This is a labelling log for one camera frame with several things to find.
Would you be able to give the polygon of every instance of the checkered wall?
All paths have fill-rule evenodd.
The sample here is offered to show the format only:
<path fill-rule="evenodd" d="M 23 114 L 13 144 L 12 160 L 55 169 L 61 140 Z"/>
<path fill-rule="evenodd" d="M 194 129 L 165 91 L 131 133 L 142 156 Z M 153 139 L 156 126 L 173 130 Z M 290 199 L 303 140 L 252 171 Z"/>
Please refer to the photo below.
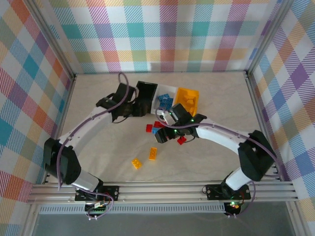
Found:
<path fill-rule="evenodd" d="M 70 80 L 22 0 L 0 1 L 0 236 L 17 235 Z"/>
<path fill-rule="evenodd" d="M 254 77 L 277 156 L 315 235 L 315 0 L 295 0 Z"/>
<path fill-rule="evenodd" d="M 78 73 L 244 70 L 282 0 L 37 0 Z"/>

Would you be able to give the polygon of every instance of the yellow bin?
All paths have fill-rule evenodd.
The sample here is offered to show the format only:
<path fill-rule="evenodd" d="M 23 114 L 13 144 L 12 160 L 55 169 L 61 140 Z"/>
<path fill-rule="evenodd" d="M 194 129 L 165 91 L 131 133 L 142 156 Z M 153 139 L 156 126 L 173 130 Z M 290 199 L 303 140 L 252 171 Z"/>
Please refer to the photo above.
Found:
<path fill-rule="evenodd" d="M 199 92 L 196 90 L 190 90 L 187 88 L 178 88 L 175 104 L 181 103 L 182 106 L 192 116 L 197 113 Z"/>

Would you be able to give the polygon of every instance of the yellow lego brick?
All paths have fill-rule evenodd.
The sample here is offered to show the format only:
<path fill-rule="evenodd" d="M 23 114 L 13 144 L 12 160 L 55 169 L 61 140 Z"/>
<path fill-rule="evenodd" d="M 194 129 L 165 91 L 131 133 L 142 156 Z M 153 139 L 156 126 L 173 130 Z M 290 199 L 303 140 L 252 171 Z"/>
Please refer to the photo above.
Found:
<path fill-rule="evenodd" d="M 199 92 L 187 88 L 178 88 L 175 104 L 180 103 L 182 106 L 194 116 L 197 113 Z"/>
<path fill-rule="evenodd" d="M 142 166 L 142 163 L 137 158 L 134 158 L 131 163 L 137 170 Z"/>
<path fill-rule="evenodd" d="M 155 161 L 156 156 L 157 156 L 157 148 L 156 147 L 152 147 L 150 150 L 150 155 L 149 155 L 149 160 Z"/>

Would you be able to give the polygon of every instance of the aluminum frame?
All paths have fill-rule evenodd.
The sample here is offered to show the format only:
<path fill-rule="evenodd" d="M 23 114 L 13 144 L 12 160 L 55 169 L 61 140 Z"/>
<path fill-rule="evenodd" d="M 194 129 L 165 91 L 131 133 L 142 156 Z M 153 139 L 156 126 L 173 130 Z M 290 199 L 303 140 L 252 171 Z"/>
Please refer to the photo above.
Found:
<path fill-rule="evenodd" d="M 71 78 L 75 78 L 75 73 L 73 72 L 70 63 L 68 62 L 66 56 L 64 55 L 57 39 L 55 38 L 54 34 L 52 33 L 50 27 L 48 26 L 46 20 L 44 19 L 43 15 L 40 12 L 40 9 L 34 0 L 23 0 L 26 7 L 29 9 L 30 13 L 34 17 L 36 23 L 38 24 L 41 32 L 45 36 L 48 41 L 48 44 L 53 49 L 54 53 L 56 54 L 58 60 L 60 61 L 61 65 L 65 69 L 67 75 Z"/>
<path fill-rule="evenodd" d="M 264 36 L 252 62 L 248 68 L 248 74 L 252 75 L 257 66 L 259 65 L 260 60 L 262 59 L 264 53 L 266 52 L 267 48 L 269 47 L 270 42 L 275 37 L 282 21 L 284 20 L 285 16 L 287 15 L 288 11 L 290 10 L 294 0 L 284 0 L 282 1 L 279 10 L 271 22 L 266 35 Z"/>
<path fill-rule="evenodd" d="M 118 200 L 115 204 L 159 204 L 159 203 L 211 203 L 230 202 L 229 200 L 207 200 L 201 189 L 207 184 L 220 184 L 221 181 L 154 181 L 154 182 L 109 182 L 104 185 L 117 185 Z M 257 202 L 294 202 L 297 195 L 290 181 L 265 180 L 255 183 Z M 64 186 L 58 191 L 56 183 L 34 185 L 29 204 L 77 204 L 74 201 L 73 186 Z"/>
<path fill-rule="evenodd" d="M 256 97 L 255 93 L 254 93 L 254 87 L 252 84 L 252 79 L 253 75 L 250 75 L 249 73 L 246 74 L 246 72 L 244 72 L 244 78 L 251 96 L 251 100 L 252 100 L 252 104 L 254 106 L 254 110 L 258 119 L 258 123 L 260 126 L 260 129 L 262 131 L 262 133 L 265 135 L 265 137 L 267 138 L 268 142 L 270 143 L 271 146 L 273 146 L 271 140 L 270 140 L 270 135 L 268 132 L 268 129 L 266 127 L 266 123 L 263 120 L 263 115 L 261 112 L 261 109 L 259 108 L 259 103 L 258 103 L 258 98 Z M 298 201 L 296 202 L 286 202 L 286 206 L 289 212 L 289 216 L 291 219 L 291 222 L 293 224 L 293 228 L 294 231 L 296 233 L 296 235 L 298 236 L 310 236 L 311 231 L 310 228 L 307 224 L 307 221 L 301 211 L 301 206 L 300 203 Z"/>

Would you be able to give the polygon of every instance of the aluminum rail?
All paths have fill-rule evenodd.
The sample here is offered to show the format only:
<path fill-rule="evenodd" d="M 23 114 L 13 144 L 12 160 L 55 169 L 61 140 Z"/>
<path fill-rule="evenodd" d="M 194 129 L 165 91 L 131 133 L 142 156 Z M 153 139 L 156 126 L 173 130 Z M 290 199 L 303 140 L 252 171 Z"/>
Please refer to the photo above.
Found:
<path fill-rule="evenodd" d="M 104 185 L 117 185 L 118 201 L 115 204 L 157 204 L 157 203 L 209 203 L 229 202 L 229 200 L 208 201 L 201 192 L 207 184 L 220 184 L 220 181 L 154 181 L 154 182 L 111 182 Z M 292 182 L 261 181 L 256 185 L 256 202 L 297 201 Z M 58 191 L 56 183 L 34 185 L 29 197 L 29 204 L 77 204 L 74 201 L 73 186 L 63 186 Z"/>

